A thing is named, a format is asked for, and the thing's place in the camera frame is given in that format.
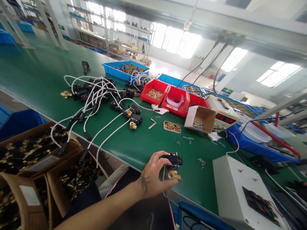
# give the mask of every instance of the hand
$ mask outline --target hand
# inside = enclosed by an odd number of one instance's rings
[[[168,159],[159,159],[159,157],[163,155],[169,155],[169,153],[165,151],[155,152],[146,164],[140,178],[134,182],[140,199],[154,197],[178,183],[177,179],[159,180],[159,172],[163,166],[171,165]]]

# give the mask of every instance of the white electrical box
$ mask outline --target white electrical box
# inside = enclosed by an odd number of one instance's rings
[[[224,99],[208,95],[206,102],[210,109],[215,111],[214,128],[227,129],[240,121],[240,117]]]
[[[223,221],[236,230],[287,229],[283,219],[270,205],[267,209],[262,206],[262,210],[261,205],[250,198],[250,194],[255,194],[257,199],[274,203],[258,172],[228,155],[214,160],[213,170],[218,213]],[[268,210],[274,213],[273,219],[265,215]]]

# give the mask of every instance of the fingers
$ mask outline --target fingers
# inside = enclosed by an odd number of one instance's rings
[[[168,190],[170,188],[172,188],[174,185],[178,184],[178,180],[177,179],[173,179],[173,180],[164,180],[161,182],[161,187],[163,189],[163,191]]]
[[[172,163],[169,161],[169,159],[166,158],[160,158],[157,163],[156,167],[159,169],[159,171],[162,169],[164,165],[171,165]]]
[[[163,156],[163,155],[169,155],[168,152],[165,151],[159,151],[159,152],[155,152],[151,158],[150,158],[150,162],[156,163],[159,160],[159,157]]]

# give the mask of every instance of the green exit sign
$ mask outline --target green exit sign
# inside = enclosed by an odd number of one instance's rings
[[[228,94],[231,94],[233,92],[231,89],[227,89],[227,88],[222,89],[222,91]]]

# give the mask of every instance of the red led display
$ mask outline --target red led display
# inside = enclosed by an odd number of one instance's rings
[[[215,116],[215,118],[218,119],[218,120],[221,120],[221,121],[223,121],[223,122],[225,122],[227,124],[232,124],[232,123],[235,122],[234,119],[231,119],[231,118],[229,118],[227,116],[224,116],[224,115],[221,115],[219,113]]]

